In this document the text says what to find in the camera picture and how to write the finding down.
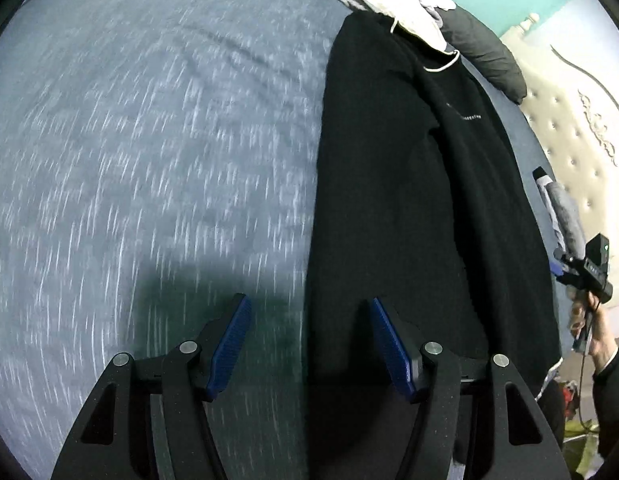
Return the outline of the person's right hand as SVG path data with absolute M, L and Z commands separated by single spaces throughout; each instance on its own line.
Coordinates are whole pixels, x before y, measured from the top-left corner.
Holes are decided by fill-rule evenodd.
M 575 338 L 584 335 L 586 354 L 593 360 L 595 372 L 600 374 L 619 351 L 607 310 L 592 292 L 570 288 L 569 297 L 572 301 L 570 333 Z

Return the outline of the person's right forearm black sleeve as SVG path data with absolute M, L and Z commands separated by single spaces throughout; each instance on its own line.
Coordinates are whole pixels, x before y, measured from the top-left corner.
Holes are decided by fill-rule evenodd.
M 619 350 L 594 374 L 593 395 L 599 422 L 599 454 L 607 460 L 619 445 Z

